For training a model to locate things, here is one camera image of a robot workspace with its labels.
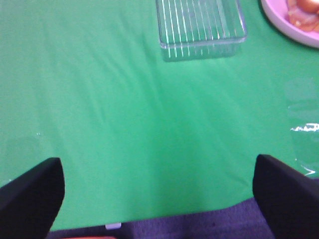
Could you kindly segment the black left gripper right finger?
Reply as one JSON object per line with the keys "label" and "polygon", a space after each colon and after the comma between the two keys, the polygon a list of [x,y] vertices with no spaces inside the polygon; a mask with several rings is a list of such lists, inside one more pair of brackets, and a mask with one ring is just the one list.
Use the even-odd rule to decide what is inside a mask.
{"label": "black left gripper right finger", "polygon": [[259,154],[252,191],[277,239],[319,237],[319,184],[277,158]]}

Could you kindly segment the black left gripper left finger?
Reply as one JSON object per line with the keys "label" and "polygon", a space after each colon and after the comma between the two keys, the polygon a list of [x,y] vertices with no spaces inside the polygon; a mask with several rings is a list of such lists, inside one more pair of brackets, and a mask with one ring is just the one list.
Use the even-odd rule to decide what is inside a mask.
{"label": "black left gripper left finger", "polygon": [[0,237],[44,239],[65,196],[60,158],[48,158],[0,189]]}

